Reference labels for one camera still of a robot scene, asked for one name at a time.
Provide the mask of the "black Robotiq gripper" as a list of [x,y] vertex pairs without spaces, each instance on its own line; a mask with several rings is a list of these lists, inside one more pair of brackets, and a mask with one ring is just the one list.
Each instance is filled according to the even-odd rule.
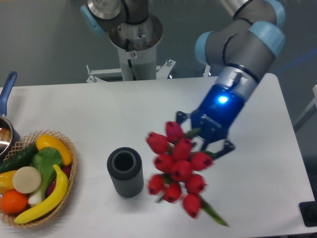
[[[202,103],[192,113],[177,111],[175,121],[181,125],[191,121],[192,129],[200,128],[198,134],[204,140],[201,147],[206,150],[210,143],[223,140],[242,108],[245,101],[220,85],[213,85]],[[224,141],[223,148],[216,152],[215,159],[235,150],[235,145],[228,139]]]

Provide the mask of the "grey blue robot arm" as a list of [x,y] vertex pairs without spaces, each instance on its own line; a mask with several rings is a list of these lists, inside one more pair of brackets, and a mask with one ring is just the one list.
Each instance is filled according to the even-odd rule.
[[[166,136],[148,136],[147,143],[156,154],[189,156],[192,143],[172,147],[188,119],[190,137],[204,141],[201,150],[226,140],[232,123],[284,46],[285,11],[280,2],[224,0],[222,5],[233,22],[218,32],[203,33],[195,44],[197,60],[220,66],[222,71],[197,109],[189,114],[177,112],[176,121],[166,126]],[[88,0],[80,11],[95,34],[108,34],[116,46],[123,80],[157,78],[157,44],[163,29],[149,13],[146,0]]]

